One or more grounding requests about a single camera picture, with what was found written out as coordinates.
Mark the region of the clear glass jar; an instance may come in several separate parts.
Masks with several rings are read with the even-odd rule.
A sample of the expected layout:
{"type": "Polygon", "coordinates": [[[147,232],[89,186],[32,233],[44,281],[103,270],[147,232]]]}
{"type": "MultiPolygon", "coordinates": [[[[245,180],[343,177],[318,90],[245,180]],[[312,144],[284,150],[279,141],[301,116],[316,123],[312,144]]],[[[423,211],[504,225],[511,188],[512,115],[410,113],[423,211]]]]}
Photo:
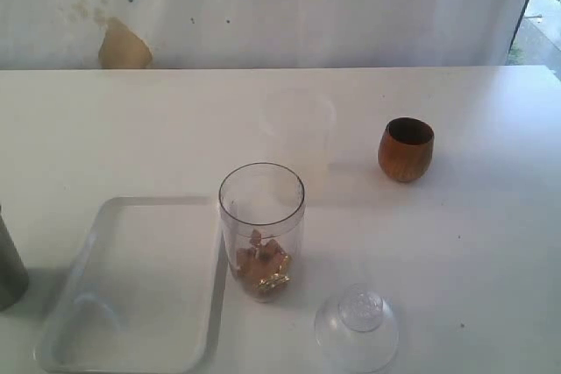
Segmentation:
{"type": "Polygon", "coordinates": [[[290,168],[255,162],[230,172],[218,189],[231,275],[258,302],[276,300],[299,268],[305,188],[290,168]]]}

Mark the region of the grey metal cup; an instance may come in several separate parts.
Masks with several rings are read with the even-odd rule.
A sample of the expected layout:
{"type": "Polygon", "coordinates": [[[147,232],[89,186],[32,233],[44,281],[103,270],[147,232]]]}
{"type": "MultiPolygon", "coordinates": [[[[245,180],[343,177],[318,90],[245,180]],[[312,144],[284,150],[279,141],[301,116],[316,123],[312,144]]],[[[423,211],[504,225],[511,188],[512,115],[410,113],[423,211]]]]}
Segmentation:
{"type": "Polygon", "coordinates": [[[13,306],[25,294],[29,275],[13,243],[4,219],[0,217],[0,308],[13,306]]]}

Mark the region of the translucent plastic measuring cup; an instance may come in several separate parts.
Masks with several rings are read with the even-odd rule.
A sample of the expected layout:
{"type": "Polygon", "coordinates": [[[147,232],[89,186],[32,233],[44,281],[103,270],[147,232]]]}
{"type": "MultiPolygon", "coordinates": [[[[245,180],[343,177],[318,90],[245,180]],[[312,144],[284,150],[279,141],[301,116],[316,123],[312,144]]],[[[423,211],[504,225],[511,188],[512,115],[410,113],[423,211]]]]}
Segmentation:
{"type": "Polygon", "coordinates": [[[304,88],[271,91],[261,105],[259,125],[266,157],[300,177],[311,205],[323,200],[336,121],[331,99],[304,88]]]}

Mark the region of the clear plastic tray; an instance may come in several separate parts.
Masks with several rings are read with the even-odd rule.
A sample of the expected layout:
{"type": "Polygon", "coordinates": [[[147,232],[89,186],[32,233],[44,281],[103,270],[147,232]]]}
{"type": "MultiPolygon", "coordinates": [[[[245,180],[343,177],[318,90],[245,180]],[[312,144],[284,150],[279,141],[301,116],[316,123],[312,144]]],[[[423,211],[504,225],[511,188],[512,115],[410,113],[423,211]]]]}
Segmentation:
{"type": "Polygon", "coordinates": [[[221,235],[208,196],[99,209],[35,350],[49,373],[186,373],[207,348],[221,235]]]}

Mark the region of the clear plastic dome lid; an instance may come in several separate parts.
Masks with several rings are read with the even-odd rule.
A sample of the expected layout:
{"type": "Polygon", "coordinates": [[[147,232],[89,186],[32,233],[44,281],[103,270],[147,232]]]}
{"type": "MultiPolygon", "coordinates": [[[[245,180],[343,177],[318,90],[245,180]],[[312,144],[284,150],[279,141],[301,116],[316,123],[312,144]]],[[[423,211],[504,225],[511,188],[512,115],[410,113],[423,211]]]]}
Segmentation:
{"type": "Polygon", "coordinates": [[[332,294],[316,311],[316,342],[327,358],[350,373],[374,373],[393,362],[399,345],[393,309],[368,283],[332,294]]]}

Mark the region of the brown wooden cup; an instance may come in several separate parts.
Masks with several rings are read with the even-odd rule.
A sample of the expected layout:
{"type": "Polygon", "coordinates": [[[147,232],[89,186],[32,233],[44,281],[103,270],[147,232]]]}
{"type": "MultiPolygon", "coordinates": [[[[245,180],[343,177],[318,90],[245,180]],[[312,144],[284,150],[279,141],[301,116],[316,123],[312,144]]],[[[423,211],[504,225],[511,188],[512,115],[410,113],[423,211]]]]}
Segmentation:
{"type": "Polygon", "coordinates": [[[409,183],[428,170],[434,131],[424,121],[402,116],[387,123],[378,149],[378,163],[391,180],[409,183]]]}

